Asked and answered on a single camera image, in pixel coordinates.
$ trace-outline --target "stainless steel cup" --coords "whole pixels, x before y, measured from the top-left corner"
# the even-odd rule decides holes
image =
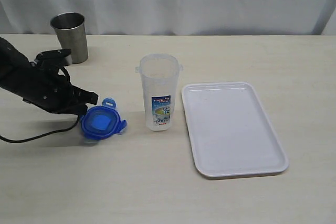
[[[72,63],[82,63],[89,57],[86,43],[85,18],[80,13],[62,13],[51,19],[62,48],[71,49]]]

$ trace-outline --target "container label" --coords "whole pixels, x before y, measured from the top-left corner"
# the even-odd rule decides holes
[[[171,96],[152,97],[152,111],[154,126],[168,124],[170,121]]]

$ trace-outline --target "black cable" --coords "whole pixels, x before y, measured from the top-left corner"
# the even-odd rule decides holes
[[[26,139],[23,139],[23,140],[10,140],[10,139],[7,139],[7,138],[5,138],[1,135],[0,135],[0,139],[7,142],[7,143],[12,143],[12,144],[26,143],[26,142],[29,142],[29,141],[32,141],[32,140],[35,140],[35,139],[38,139],[38,138],[41,138],[41,137],[49,136],[49,135],[52,135],[52,134],[55,134],[55,133],[70,131],[79,123],[79,120],[80,120],[80,116],[77,117],[75,123],[71,127],[68,127],[66,129],[56,130],[56,131],[50,131],[50,132],[47,132],[47,133],[44,133],[44,134],[41,134],[41,135],[38,135],[38,136],[33,136],[33,137],[30,137],[30,138],[26,138]]]

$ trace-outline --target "clear plastic container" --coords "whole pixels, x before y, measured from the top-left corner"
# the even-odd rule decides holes
[[[177,59],[166,54],[147,55],[136,68],[142,80],[146,126],[153,131],[164,131],[172,125],[180,70]]]

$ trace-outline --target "plastic tray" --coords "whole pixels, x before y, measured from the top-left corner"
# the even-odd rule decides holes
[[[194,163],[206,177],[281,173],[288,159],[254,88],[245,82],[182,89]]]

